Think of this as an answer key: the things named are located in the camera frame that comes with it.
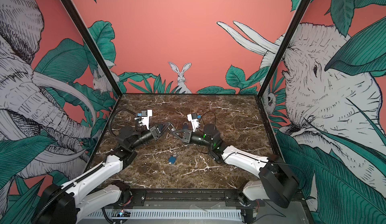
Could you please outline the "blue padlock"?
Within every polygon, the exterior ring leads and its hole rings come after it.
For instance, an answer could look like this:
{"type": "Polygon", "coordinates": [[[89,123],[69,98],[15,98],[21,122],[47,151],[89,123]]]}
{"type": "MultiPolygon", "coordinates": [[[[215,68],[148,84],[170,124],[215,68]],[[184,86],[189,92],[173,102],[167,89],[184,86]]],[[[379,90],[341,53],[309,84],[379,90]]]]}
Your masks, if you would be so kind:
{"type": "Polygon", "coordinates": [[[169,162],[169,164],[174,165],[175,162],[176,162],[176,160],[177,160],[177,158],[176,158],[175,156],[171,156],[171,157],[169,158],[168,162],[169,162]]]}

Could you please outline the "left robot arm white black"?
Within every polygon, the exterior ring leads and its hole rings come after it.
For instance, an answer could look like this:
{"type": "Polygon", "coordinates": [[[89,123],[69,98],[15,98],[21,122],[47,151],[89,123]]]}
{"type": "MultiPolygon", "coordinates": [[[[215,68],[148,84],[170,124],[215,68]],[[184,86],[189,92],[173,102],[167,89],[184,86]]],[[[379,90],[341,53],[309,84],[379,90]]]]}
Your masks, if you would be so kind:
{"type": "Polygon", "coordinates": [[[103,190],[94,192],[100,184],[129,166],[137,156],[139,148],[164,133],[175,131],[170,122],[156,124],[148,130],[136,131],[126,126],[115,137],[116,148],[99,165],[62,185],[48,186],[31,218],[33,224],[77,224],[89,214],[109,204],[131,201],[130,187],[115,181],[103,190]]]}

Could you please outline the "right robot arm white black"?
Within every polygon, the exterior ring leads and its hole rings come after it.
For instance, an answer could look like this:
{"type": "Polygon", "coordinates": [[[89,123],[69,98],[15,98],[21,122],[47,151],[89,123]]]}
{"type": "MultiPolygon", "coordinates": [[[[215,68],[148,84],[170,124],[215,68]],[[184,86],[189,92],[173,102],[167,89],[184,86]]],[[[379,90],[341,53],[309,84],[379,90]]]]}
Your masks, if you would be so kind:
{"type": "Polygon", "coordinates": [[[202,132],[172,129],[171,133],[183,143],[207,147],[208,155],[217,163],[238,167],[258,177],[258,181],[243,185],[240,199],[269,199],[287,208],[298,191],[299,179],[278,155],[258,156],[228,145],[214,124],[205,125],[202,132]]]}

